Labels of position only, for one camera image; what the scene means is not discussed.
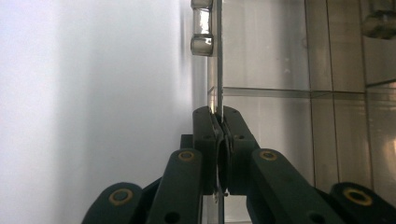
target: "white wall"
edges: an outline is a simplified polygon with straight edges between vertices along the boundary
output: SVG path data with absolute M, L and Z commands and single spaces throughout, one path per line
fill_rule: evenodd
M 2 1 L 0 223 L 79 223 L 163 173 L 205 105 L 190 1 Z

